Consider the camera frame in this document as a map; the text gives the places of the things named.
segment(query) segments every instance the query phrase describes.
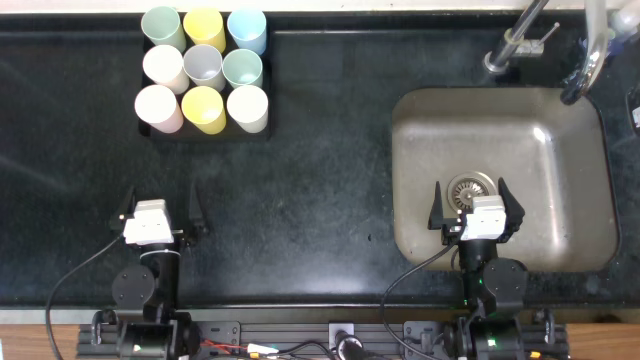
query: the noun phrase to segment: wooden table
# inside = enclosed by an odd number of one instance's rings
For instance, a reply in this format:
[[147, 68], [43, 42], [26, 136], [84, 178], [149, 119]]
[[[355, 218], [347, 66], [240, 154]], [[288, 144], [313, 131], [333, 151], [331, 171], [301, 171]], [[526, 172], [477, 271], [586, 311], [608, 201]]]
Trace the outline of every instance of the wooden table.
[[[640, 325], [572, 324], [569, 328], [573, 360], [640, 359]], [[77, 325], [54, 326], [65, 359], [75, 357]], [[54, 359], [44, 325], [0, 325], [4, 360]]]

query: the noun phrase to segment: drain strainer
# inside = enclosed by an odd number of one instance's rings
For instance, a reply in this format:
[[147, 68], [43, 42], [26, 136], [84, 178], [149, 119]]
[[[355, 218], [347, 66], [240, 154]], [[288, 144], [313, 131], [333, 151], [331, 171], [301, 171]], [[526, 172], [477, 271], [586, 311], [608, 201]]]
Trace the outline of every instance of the drain strainer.
[[453, 178], [447, 197], [454, 210], [471, 210], [476, 196], [496, 195], [496, 186], [487, 175], [470, 171]]

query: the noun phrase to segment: chrome faucet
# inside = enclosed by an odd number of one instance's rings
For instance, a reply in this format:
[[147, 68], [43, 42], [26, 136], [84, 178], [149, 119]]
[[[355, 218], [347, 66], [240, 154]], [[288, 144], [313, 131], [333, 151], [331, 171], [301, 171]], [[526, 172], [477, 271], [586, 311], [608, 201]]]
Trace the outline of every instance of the chrome faucet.
[[[495, 51], [484, 57], [484, 67], [492, 74], [502, 74], [509, 66], [509, 59], [522, 56], [540, 56], [544, 51], [544, 41], [558, 28], [558, 24], [541, 40], [525, 40], [524, 35], [549, 0], [534, 0], [522, 13], [513, 28], [505, 31]], [[607, 56], [609, 29], [604, 0], [585, 0], [587, 20], [587, 54], [582, 69], [567, 79], [567, 86], [560, 99], [567, 105], [574, 104], [586, 94], [596, 81], [604, 59]]]

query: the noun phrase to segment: white cup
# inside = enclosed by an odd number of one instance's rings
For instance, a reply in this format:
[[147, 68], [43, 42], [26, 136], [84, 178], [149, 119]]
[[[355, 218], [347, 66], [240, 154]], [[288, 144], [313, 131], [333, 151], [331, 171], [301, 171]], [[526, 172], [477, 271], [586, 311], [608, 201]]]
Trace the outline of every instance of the white cup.
[[234, 88], [242, 85], [262, 87], [262, 59], [247, 49], [233, 50], [222, 62], [225, 79]]
[[187, 91], [189, 87], [189, 78], [182, 65], [182, 54], [171, 45], [154, 46], [142, 60], [144, 73], [153, 82], [168, 87], [176, 95]]
[[178, 12], [168, 6], [158, 6], [147, 11], [140, 22], [142, 32], [156, 45], [171, 45], [183, 52], [187, 39]]
[[246, 132], [258, 133], [267, 127], [269, 99], [257, 86], [240, 86], [229, 95], [227, 111]]
[[184, 123], [176, 96], [166, 86], [150, 85], [140, 90], [135, 109], [142, 121], [163, 133], [174, 133]]
[[222, 55], [211, 45], [196, 45], [187, 50], [184, 71], [198, 86], [208, 86], [220, 92], [227, 84], [222, 74]]
[[227, 28], [241, 49], [262, 55], [267, 49], [267, 18], [260, 10], [241, 9], [229, 15]]

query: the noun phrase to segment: sink basin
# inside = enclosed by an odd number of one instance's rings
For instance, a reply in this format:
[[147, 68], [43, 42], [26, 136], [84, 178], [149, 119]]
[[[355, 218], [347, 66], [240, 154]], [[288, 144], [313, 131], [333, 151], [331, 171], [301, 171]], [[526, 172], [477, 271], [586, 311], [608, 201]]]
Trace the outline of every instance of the sink basin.
[[[618, 233], [600, 117], [591, 102], [542, 88], [422, 89], [393, 110], [395, 239], [419, 263], [442, 249], [427, 229], [436, 181], [445, 215], [495, 193], [503, 177], [525, 208], [501, 257], [532, 271], [588, 271], [614, 256]], [[450, 269], [440, 258], [430, 269]]]

